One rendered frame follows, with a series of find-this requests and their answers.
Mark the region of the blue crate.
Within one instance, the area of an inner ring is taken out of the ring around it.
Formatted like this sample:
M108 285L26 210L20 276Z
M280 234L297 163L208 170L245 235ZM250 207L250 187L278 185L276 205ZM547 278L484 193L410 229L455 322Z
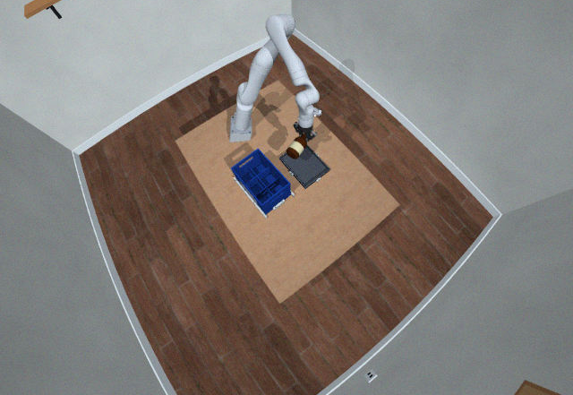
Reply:
M253 158L241 166L251 157ZM289 181L259 149L239 161L231 169L238 182L240 179L261 205L265 215L291 195Z

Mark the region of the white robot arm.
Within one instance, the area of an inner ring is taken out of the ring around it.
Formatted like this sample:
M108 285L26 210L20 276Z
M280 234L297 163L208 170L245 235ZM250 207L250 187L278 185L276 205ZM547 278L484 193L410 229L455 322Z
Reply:
M270 39L254 57L248 82L238 87L233 122L235 128L239 131L248 128L253 103L278 55L281 55L293 84L306 88L296 94L295 102L299 109L298 124L303 128L311 127L313 117L321 115L321 110L312 105L319 101L320 94L309 79L302 60L288 43L295 30L295 20L289 14L272 15L266 21L266 30Z

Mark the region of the brown glass bottle with cream label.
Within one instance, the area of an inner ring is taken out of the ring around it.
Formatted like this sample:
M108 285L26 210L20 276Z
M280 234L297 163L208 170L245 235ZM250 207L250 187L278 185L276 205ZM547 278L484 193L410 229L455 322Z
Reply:
M292 159L298 159L307 146L305 133L302 136L296 137L286 149L286 154Z

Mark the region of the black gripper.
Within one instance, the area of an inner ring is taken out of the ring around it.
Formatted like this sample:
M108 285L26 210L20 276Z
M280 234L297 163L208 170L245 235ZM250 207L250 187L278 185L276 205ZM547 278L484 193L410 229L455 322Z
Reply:
M317 134L317 133L313 132L312 126L311 126L311 127L308 127L308 128L303 128L303 127L300 126L297 122L295 122L295 123L293 124L293 126L294 126L294 128L295 128L295 131L296 131L297 133L299 133L299 136L302 136L302 135L305 133L306 141L312 140L312 139L316 136L316 134ZM297 128L298 128L298 129L297 129ZM304 132L302 132L301 130L304 131ZM309 131L309 132L307 132L307 131ZM301 134L301 133L302 133L302 134ZM309 135L309 133L311 133L312 136Z

